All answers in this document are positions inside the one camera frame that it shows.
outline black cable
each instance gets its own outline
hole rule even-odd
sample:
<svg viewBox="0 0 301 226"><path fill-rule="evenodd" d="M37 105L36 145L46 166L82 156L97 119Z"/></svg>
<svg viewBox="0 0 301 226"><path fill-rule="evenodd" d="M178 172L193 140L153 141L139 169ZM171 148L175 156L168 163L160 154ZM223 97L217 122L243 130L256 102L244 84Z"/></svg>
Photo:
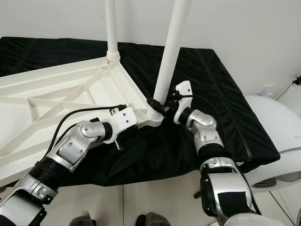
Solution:
<svg viewBox="0 0 301 226"><path fill-rule="evenodd" d="M255 202L255 199L254 199L254 196L253 196L251 187L250 187L248 181L246 180L246 177L245 177L244 173L240 170L240 168L239 168L239 166L236 164L236 162L235 162L235 165L236 165L236 168L238 169L238 171L240 172L241 176L242 176L243 179L246 181L246 184L248 185L248 187L249 187L249 189L250 189L250 192L251 192L251 198L252 198L252 204L253 204L253 206L254 206L254 209L255 209L256 213L259 214L259 215L262 215L261 212L260 212L260 210L259 210L259 208L258 208L258 206L257 206L257 203Z"/></svg>
<svg viewBox="0 0 301 226"><path fill-rule="evenodd" d="M198 96L198 95L180 95L181 98L186 98L186 97L196 97L196 98L199 98L199 99L202 99L204 100L212 109L213 111L215 112L215 114L217 115L217 117L219 118L219 120L221 121L220 117L219 117L219 114L216 110L216 108L208 101L206 100L205 98L201 97L201 96Z"/></svg>
<svg viewBox="0 0 301 226"><path fill-rule="evenodd" d="M75 113L78 113L78 112L87 112L87 111L96 111L96 110L109 110L109 109L112 109L112 108L118 108L118 107L122 107L123 105L116 105L116 106L109 106L109 107L93 107L93 108L85 108L85 109L79 109L79 110L75 110L73 112L70 112L68 114L66 114L63 119L60 121L60 123L58 124L56 130L55 130L55 133L52 137L52 140L51 140L51 143L49 145L49 148L48 150L46 151L46 154L48 154L51 149L53 148L53 145L55 143L55 139L56 139L56 136L58 134L58 131L60 130L60 127L62 126L63 122L70 116L70 115L73 115Z"/></svg>
<svg viewBox="0 0 301 226"><path fill-rule="evenodd" d="M269 191L270 195L272 195L273 199L275 200L275 202L278 204L278 206L280 207L280 209L284 212L284 214L287 216L287 218L290 220L290 222L293 224L293 225L296 225L292 219L288 216L288 214L285 212L285 210L282 208L282 206L280 205L280 203L277 201L277 199L275 198L275 196L272 194L271 191Z"/></svg>
<svg viewBox="0 0 301 226"><path fill-rule="evenodd" d="M278 96L277 97L277 99L276 100L278 100L279 98L281 98L281 96L291 87L293 85L293 82L292 82L292 84L291 85L289 85L285 90L284 90L284 92L280 95L280 96Z"/></svg>
<svg viewBox="0 0 301 226"><path fill-rule="evenodd" d="M57 140L57 142L55 143L55 145L56 145L58 142L60 142L61 139L66 135L66 133L68 133L68 131L71 130L75 125L76 125L76 123L73 124L73 125L71 125L68 129L66 129L66 131L65 131L65 132L60 136L60 138Z"/></svg>

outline white mounting plate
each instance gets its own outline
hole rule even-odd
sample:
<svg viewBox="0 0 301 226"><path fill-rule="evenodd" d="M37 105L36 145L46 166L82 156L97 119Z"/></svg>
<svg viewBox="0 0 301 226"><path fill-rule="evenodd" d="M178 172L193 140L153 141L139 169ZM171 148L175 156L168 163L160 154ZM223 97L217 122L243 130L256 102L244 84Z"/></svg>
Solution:
<svg viewBox="0 0 301 226"><path fill-rule="evenodd" d="M59 121L88 107L126 104L138 127L158 126L147 116L142 92L119 61L107 57L0 78L0 187L18 180L45 154ZM77 113L63 123L110 117L109 110Z"/></svg>

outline white object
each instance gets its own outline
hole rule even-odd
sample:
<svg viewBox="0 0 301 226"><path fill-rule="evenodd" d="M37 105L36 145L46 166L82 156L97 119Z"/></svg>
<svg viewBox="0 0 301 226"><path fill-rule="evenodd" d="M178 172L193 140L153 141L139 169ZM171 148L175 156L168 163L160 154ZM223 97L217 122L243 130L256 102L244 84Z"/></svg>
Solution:
<svg viewBox="0 0 301 226"><path fill-rule="evenodd" d="M59 121L81 108L126 104L138 127L158 126L148 104L119 61L106 57L0 78L0 187L18 180L45 154ZM77 113L58 137L82 120L111 117L109 110Z"/></svg>
<svg viewBox="0 0 301 226"><path fill-rule="evenodd" d="M162 105L166 101L171 79L174 74L174 67L180 51L181 37L184 33L191 0L175 0L174 10L170 21L163 58L160 66L154 99ZM161 121L163 116L149 109L148 116L152 120Z"/></svg>
<svg viewBox="0 0 301 226"><path fill-rule="evenodd" d="M301 118L301 85L292 84L277 100Z"/></svg>
<svg viewBox="0 0 301 226"><path fill-rule="evenodd" d="M263 90L260 92L259 94L260 96L262 97L269 97L269 98L272 98L273 96L273 92L272 92L272 89L271 88L263 88Z"/></svg>
<svg viewBox="0 0 301 226"><path fill-rule="evenodd" d="M138 123L135 113L130 107L123 109L122 111L104 119L103 121L108 122L112 126L112 137L110 140L103 141L105 144L114 142L119 133Z"/></svg>
<svg viewBox="0 0 301 226"><path fill-rule="evenodd" d="M108 37L107 58L109 61L120 60L117 46L115 0L105 0L105 16Z"/></svg>
<svg viewBox="0 0 301 226"><path fill-rule="evenodd" d="M270 188L252 188L253 191L279 189L301 179L301 119L283 104L266 97L247 96L247 102L280 153L280 160L261 165L246 174L250 185L276 178Z"/></svg>
<svg viewBox="0 0 301 226"><path fill-rule="evenodd" d="M190 81L183 81L175 87L176 91L179 91L180 95L192 95ZM174 114L174 123L180 124L179 118L186 107L191 107L192 97L185 97L179 100L179 107Z"/></svg>

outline black fabric cover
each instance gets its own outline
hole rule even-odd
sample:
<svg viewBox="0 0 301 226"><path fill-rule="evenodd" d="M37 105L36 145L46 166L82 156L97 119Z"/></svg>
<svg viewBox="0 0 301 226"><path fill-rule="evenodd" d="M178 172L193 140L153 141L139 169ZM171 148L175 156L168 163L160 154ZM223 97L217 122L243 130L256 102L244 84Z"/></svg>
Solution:
<svg viewBox="0 0 301 226"><path fill-rule="evenodd" d="M0 76L88 60L106 55L104 41L76 39L0 39ZM120 43L121 63L146 97L152 97L164 47ZM181 48L171 86L184 80L202 98L192 107L212 115L225 148L249 171L280 158L241 91L211 49ZM163 121L88 152L66 185L121 185L170 178L198 169L192 136L184 126Z"/></svg>

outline white plastic bracket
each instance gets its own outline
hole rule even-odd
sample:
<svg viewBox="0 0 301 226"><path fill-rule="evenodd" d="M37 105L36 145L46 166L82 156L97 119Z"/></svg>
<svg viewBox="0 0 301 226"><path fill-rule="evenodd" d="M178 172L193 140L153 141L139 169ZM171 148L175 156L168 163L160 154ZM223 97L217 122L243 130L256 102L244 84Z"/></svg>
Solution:
<svg viewBox="0 0 301 226"><path fill-rule="evenodd" d="M103 141L105 144L110 144L116 140L119 133L123 132L127 128L130 128L131 126L136 125L138 123L138 120L133 109L127 107L126 109L123 109L113 116L101 120L101 122L108 122L112 126L112 137L110 138L110 140Z"/></svg>
<svg viewBox="0 0 301 226"><path fill-rule="evenodd" d="M175 90L180 93L180 95L192 95L190 81L183 81L175 87ZM179 118L186 107L191 107L192 97L185 97L179 100L179 108L174 115L174 123L180 124Z"/></svg>

